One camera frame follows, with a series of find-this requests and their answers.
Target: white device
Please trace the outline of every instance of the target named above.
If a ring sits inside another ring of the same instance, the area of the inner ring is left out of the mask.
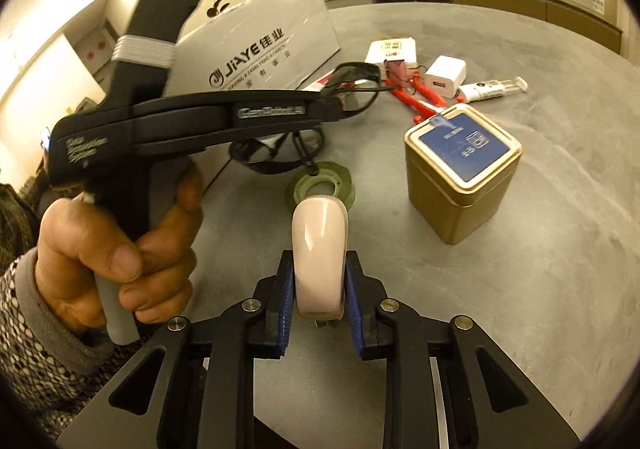
[[[443,97],[452,98],[466,77],[466,62],[441,55],[424,74],[424,83]]]
[[[404,61],[407,68],[418,68],[415,39],[383,39],[372,42],[365,62],[378,65],[382,79],[386,79],[385,61]]]
[[[310,196],[293,212],[293,270],[301,318],[329,321],[344,315],[347,229],[347,209],[333,196]]]
[[[460,94],[465,98],[465,103],[482,101],[493,97],[501,97],[519,92],[526,92],[529,85],[522,77],[516,77],[507,81],[484,81],[481,83],[465,84],[460,88]]]

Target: blue label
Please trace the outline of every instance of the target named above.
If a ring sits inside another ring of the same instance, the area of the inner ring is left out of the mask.
[[[465,182],[509,152],[505,143],[465,114],[435,116],[429,122],[435,127],[420,140]]]

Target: gray cuff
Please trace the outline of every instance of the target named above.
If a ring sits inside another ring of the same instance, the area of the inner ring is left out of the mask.
[[[24,320],[38,342],[66,369],[89,375],[113,355],[114,345],[103,330],[89,330],[82,342],[53,315],[36,288],[37,259],[34,247],[22,257],[15,272],[16,298]]]

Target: hand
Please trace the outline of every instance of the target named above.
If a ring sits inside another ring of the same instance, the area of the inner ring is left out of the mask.
[[[122,283],[119,298],[143,323],[167,321],[187,305],[196,266],[191,243],[202,223],[203,182],[182,174],[176,201],[158,227],[133,243],[113,217],[74,200],[54,202],[42,218],[35,281],[53,314],[74,335],[106,324],[94,272]]]

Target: triangular cutout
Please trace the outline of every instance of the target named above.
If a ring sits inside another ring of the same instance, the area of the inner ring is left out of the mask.
[[[502,413],[529,402],[522,390],[484,348],[476,350],[476,357],[491,407],[496,413]]]
[[[164,350],[158,349],[151,352],[111,394],[109,404],[130,411],[135,415],[144,415],[149,408],[151,394],[154,391],[163,359]]]

